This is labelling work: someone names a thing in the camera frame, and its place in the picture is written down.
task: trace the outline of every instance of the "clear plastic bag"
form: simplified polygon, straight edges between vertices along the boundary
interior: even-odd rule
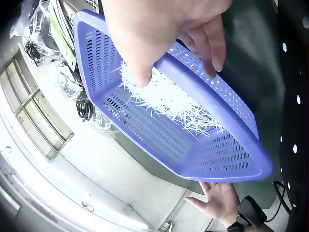
[[[36,65],[42,65],[44,60],[63,60],[53,37],[50,35],[48,7],[49,0],[40,0],[29,25],[23,34],[23,45],[26,53]]]
[[[76,73],[72,73],[68,66],[59,67],[56,72],[61,90],[72,100],[76,100],[83,90]]]
[[[76,101],[83,90],[78,70],[72,72],[64,59],[53,60],[47,59],[43,65],[46,72],[50,73],[53,85],[59,91],[68,96],[71,100]]]
[[[92,117],[98,129],[103,130],[108,134],[116,134],[119,132],[119,130],[97,108],[95,108]]]
[[[39,0],[23,0],[21,3],[21,14],[10,30],[10,39],[13,36],[22,36],[29,25],[30,17],[37,7]]]

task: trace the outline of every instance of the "white hole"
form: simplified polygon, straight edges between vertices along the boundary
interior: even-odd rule
[[[282,44],[282,48],[283,48],[283,50],[284,50],[285,52],[287,51],[286,43],[283,43],[283,44]]]
[[[297,95],[297,103],[300,105],[300,96]]]
[[[308,29],[309,28],[309,19],[308,17],[303,17],[303,25],[304,25],[304,28]]]
[[[294,153],[297,152],[297,146],[296,146],[296,144],[294,144],[294,146],[293,146],[293,152],[294,152]]]

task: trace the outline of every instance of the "black wristband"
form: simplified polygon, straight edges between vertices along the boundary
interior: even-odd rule
[[[243,228],[243,225],[239,222],[235,222],[233,225],[229,226],[227,228],[228,232],[244,232],[245,229]]]

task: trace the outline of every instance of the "blue plastic basket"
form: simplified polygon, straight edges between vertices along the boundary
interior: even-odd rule
[[[179,43],[155,67],[208,110],[226,130],[207,129],[210,138],[194,138],[165,116],[145,111],[118,88],[122,58],[108,36],[102,15],[88,10],[74,19],[78,68],[91,102],[136,145],[176,175],[204,182],[259,180],[272,172],[272,161],[259,142],[253,113],[217,76],[203,74],[199,59]]]

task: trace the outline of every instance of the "black cable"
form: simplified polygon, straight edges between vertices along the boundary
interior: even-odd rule
[[[28,54],[30,59],[32,59],[34,61],[36,66],[38,66],[40,59],[41,59],[41,56],[40,56],[40,54],[37,50],[36,44],[34,44],[32,41],[28,41],[25,44],[25,52]]]
[[[280,194],[280,192],[279,192],[279,189],[278,189],[278,187],[277,187],[277,184],[279,184],[281,187],[283,187],[282,196],[281,196],[281,194]],[[285,193],[285,191],[286,191],[284,185],[283,185],[282,183],[278,182],[278,181],[275,181],[275,182],[273,183],[273,185],[274,185],[276,194],[277,194],[278,197],[279,197],[280,204],[279,204],[279,207],[278,207],[278,209],[277,209],[275,215],[274,215],[271,219],[266,220],[265,222],[270,222],[270,221],[272,221],[272,220],[277,216],[277,214],[278,214],[278,212],[279,212],[279,210],[280,210],[280,207],[281,207],[281,205],[282,205],[282,200],[283,200],[283,197],[284,197],[284,193]]]
[[[77,98],[76,102],[77,113],[83,122],[89,121],[93,115],[93,105],[87,98],[86,92],[83,90]]]

